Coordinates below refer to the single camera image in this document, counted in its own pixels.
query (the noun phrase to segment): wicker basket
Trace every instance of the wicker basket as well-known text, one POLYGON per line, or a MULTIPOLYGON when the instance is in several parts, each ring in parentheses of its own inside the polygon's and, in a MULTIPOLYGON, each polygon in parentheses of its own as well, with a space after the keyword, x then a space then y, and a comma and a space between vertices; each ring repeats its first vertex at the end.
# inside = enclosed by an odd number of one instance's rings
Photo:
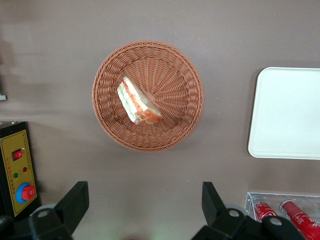
POLYGON ((200 76, 178 49, 158 41, 136 41, 111 53, 94 79, 92 103, 104 131, 120 145, 160 152, 181 143, 196 127, 204 103, 200 76), (117 94, 130 78, 162 113, 152 126, 130 121, 117 94))

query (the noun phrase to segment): screw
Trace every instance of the screw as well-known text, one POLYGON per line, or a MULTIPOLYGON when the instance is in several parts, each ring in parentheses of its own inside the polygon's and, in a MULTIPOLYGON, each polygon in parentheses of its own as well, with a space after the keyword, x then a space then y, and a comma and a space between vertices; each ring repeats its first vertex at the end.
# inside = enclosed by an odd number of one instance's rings
POLYGON ((278 218, 275 218, 275 217, 271 217, 270 218, 270 222, 273 225, 276 225, 276 226, 281 226, 282 225, 282 222, 278 218))
POLYGON ((230 210, 229 214, 231 217, 237 218, 240 216, 240 214, 236 210, 230 210))

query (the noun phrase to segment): sandwich slice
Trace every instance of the sandwich slice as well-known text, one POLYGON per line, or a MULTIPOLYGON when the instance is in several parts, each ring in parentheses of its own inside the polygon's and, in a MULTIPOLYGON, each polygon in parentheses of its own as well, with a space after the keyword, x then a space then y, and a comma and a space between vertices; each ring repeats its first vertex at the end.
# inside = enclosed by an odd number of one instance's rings
POLYGON ((117 88, 117 93, 122 106, 133 123, 141 126, 151 126, 162 119, 160 111, 128 77, 123 78, 117 88))

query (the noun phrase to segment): white cutting board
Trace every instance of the white cutting board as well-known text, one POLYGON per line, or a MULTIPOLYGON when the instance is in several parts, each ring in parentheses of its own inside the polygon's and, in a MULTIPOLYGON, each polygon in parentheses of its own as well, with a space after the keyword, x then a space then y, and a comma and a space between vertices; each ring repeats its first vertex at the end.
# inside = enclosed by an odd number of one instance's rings
POLYGON ((248 150, 256 158, 320 160, 320 69, 259 74, 248 150))

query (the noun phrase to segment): yellow control panel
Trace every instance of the yellow control panel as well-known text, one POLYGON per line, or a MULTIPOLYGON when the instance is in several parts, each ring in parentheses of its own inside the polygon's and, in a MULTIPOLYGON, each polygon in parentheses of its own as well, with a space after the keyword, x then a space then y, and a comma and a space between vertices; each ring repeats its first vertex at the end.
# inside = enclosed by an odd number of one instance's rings
POLYGON ((1 138, 0 146, 13 214, 16 217, 37 197, 26 130, 1 138))

